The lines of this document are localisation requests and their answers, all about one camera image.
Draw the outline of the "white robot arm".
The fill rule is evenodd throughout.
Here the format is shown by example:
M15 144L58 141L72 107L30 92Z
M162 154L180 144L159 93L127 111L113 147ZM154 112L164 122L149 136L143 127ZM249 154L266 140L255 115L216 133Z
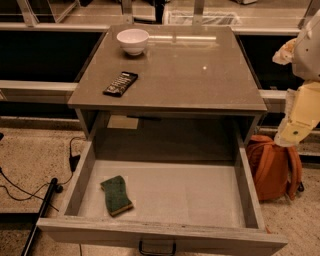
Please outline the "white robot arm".
M282 147L298 145L320 122L320 10L272 60L291 63L293 74L304 80L297 90L287 90L285 117L274 138Z

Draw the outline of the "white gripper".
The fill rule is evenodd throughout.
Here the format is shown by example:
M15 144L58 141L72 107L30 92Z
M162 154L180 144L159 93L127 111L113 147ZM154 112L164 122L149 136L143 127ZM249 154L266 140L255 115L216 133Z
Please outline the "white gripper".
M292 62L296 38L290 39L273 55L280 65ZM297 90L288 89L285 117L278 126L274 141L282 147L298 145L320 122L320 83L306 81Z

